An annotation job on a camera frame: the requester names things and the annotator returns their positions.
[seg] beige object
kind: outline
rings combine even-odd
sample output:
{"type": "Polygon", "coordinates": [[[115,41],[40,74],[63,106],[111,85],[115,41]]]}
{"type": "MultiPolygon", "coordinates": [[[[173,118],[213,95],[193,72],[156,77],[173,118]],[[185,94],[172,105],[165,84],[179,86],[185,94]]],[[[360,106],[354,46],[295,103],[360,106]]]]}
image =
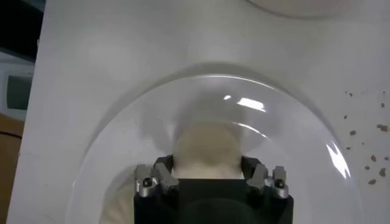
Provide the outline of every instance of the beige object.
{"type": "Polygon", "coordinates": [[[348,0],[249,0],[254,4],[286,16],[329,16],[340,10],[348,0]]]}
{"type": "MultiPolygon", "coordinates": [[[[187,129],[175,146],[174,173],[177,178],[239,178],[241,152],[232,134],[219,124],[202,124],[187,129]]],[[[133,223],[132,184],[118,191],[104,206],[101,224],[133,223]]]]}
{"type": "MultiPolygon", "coordinates": [[[[21,136],[23,127],[24,122],[0,114],[0,131],[21,136]]],[[[20,138],[0,135],[0,223],[7,219],[20,144],[20,138]]]]}
{"type": "Polygon", "coordinates": [[[177,178],[239,178],[241,152],[236,139],[219,124],[201,124],[187,129],[175,149],[177,178]]]}

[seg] debris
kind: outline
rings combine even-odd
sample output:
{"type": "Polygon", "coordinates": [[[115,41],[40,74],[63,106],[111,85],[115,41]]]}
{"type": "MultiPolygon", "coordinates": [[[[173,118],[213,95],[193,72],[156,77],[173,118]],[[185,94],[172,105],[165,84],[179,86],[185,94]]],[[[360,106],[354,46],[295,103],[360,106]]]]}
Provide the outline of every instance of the debris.
{"type": "Polygon", "coordinates": [[[389,127],[387,125],[377,124],[377,128],[379,128],[383,132],[388,132],[389,131],[389,127]]]}
{"type": "Polygon", "coordinates": [[[376,182],[377,182],[376,179],[372,179],[372,180],[368,181],[368,184],[374,185],[376,182]]]}
{"type": "Polygon", "coordinates": [[[380,169],[379,176],[381,176],[381,177],[385,177],[386,176],[386,168],[380,169]]]}

